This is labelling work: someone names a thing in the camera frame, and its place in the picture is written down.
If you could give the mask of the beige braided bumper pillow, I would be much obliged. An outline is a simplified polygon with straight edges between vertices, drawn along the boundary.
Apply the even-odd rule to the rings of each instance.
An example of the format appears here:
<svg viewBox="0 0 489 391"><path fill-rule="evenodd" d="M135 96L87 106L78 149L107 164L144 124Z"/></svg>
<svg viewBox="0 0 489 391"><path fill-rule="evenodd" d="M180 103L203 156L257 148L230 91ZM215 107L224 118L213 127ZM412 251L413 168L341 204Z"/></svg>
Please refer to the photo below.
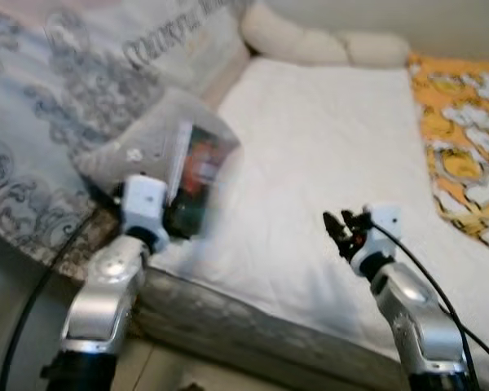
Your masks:
<svg viewBox="0 0 489 391"><path fill-rule="evenodd" d="M411 45L397 34L312 29L278 14L263 0L245 8L240 34L260 56L297 66L403 68L411 54Z"/></svg>

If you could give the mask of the yellow cartoon egg blanket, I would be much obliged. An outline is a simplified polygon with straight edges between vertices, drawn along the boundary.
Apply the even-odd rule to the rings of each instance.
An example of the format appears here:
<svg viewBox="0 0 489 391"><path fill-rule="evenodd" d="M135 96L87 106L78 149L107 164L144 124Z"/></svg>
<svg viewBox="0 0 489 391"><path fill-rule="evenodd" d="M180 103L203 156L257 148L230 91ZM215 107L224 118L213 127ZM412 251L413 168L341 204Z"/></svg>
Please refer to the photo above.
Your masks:
<svg viewBox="0 0 489 391"><path fill-rule="evenodd" d="M489 246L489 62L406 60L439 216Z"/></svg>

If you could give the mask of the grey quilted mattress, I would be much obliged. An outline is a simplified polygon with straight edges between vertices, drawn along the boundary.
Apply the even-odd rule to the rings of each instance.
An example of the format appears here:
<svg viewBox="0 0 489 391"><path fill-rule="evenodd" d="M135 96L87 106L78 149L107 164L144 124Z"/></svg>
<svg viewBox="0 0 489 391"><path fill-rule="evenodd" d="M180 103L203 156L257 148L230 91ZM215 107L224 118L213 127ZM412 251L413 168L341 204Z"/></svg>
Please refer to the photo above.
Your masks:
<svg viewBox="0 0 489 391"><path fill-rule="evenodd" d="M145 272L141 335L297 391L408 391L400 364L161 270Z"/></svg>

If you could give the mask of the grey bear pillow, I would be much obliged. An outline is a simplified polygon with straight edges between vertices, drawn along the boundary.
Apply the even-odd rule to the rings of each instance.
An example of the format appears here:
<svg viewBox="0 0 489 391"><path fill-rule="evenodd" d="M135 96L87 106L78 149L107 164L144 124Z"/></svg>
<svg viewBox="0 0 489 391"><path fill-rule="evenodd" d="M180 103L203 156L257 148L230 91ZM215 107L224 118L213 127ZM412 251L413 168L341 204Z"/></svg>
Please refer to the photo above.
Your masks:
<svg viewBox="0 0 489 391"><path fill-rule="evenodd" d="M100 143L90 152L73 156L73 167L91 185L109 196L126 178L136 173L166 182L176 165L178 150L187 142L181 131L185 123L200 127L203 134L213 135L215 145L229 152L240 145L240 139L231 127L200 98L185 90L167 88L121 134Z"/></svg>

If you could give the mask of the printed ornament headboard cushion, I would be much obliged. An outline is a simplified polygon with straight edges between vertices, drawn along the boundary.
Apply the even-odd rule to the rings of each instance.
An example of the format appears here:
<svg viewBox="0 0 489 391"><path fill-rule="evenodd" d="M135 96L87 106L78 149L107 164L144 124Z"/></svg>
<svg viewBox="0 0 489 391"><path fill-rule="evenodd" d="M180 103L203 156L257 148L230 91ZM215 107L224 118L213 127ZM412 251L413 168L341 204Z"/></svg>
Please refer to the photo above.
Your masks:
<svg viewBox="0 0 489 391"><path fill-rule="evenodd" d="M253 3L0 0L0 238L50 263L95 208L72 157L121 134L167 88L202 100L202 68L244 41Z"/></svg>

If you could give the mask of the dark red cover book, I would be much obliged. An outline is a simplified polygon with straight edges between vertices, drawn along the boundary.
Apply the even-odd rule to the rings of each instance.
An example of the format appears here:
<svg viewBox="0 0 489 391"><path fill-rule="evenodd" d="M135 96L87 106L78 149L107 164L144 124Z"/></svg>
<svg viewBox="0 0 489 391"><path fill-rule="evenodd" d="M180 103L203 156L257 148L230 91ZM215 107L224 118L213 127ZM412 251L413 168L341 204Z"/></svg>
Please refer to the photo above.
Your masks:
<svg viewBox="0 0 489 391"><path fill-rule="evenodd" d="M190 121L178 123L166 205L172 209L204 208L218 172L234 149L236 142L230 138Z"/></svg>

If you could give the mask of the white quilted mattress pad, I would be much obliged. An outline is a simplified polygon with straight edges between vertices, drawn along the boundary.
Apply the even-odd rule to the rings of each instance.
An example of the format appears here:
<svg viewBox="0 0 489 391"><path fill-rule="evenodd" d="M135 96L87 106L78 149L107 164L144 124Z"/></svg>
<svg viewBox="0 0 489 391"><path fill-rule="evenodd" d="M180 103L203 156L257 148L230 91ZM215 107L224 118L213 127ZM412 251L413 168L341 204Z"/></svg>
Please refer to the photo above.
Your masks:
<svg viewBox="0 0 489 391"><path fill-rule="evenodd" d="M150 269L227 295L290 323L338 336L398 362L391 332L376 308L363 317L309 320L287 310L260 308L238 293L203 283L200 247L257 232L316 226L315 239L333 251L322 221L326 211L394 204L402 241L430 269L460 319L489 345L489 247L439 216L408 72L367 68L308 68L255 59L218 108L240 148L218 173L202 231L171 244Z"/></svg>

